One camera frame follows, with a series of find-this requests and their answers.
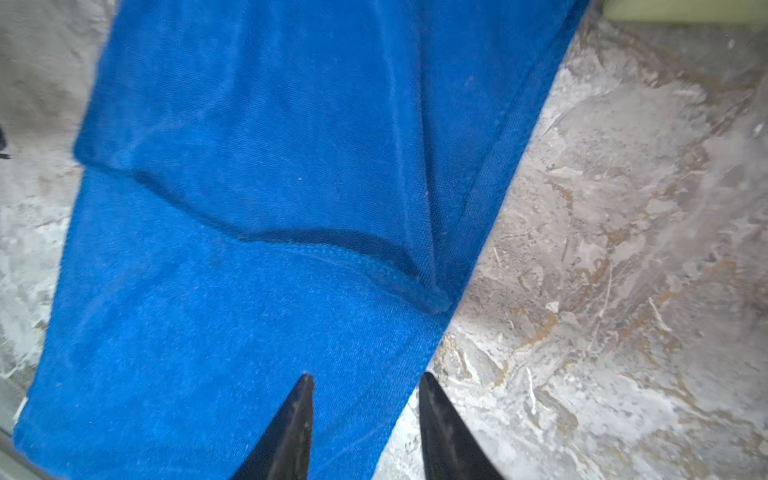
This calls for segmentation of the blue towel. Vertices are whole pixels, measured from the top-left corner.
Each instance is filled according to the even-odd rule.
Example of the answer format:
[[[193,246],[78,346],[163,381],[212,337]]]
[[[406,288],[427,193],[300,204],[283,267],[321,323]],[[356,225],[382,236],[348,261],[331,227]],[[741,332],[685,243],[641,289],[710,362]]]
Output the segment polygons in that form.
[[[583,1],[124,1],[15,448],[227,479],[298,378],[309,475],[369,479]]]

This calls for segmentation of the yellow-green plastic basket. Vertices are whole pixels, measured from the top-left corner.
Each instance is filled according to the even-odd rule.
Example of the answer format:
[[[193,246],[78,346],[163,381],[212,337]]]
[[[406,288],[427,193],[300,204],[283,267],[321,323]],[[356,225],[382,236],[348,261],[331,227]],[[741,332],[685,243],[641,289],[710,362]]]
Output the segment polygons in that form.
[[[764,0],[614,0],[603,16],[614,21],[713,25],[766,25]]]

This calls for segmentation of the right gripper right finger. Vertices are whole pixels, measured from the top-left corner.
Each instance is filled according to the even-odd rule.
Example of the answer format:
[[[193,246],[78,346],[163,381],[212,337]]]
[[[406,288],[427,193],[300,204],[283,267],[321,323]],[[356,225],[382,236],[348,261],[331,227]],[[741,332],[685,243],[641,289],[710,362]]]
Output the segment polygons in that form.
[[[427,480],[503,480],[430,372],[420,379],[418,412]]]

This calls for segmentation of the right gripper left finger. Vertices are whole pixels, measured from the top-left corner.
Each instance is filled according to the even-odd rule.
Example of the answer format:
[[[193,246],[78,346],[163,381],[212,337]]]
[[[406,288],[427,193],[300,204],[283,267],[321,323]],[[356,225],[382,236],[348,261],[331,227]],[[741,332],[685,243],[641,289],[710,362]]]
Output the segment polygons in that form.
[[[232,480],[308,479],[313,392],[313,377],[302,374]]]

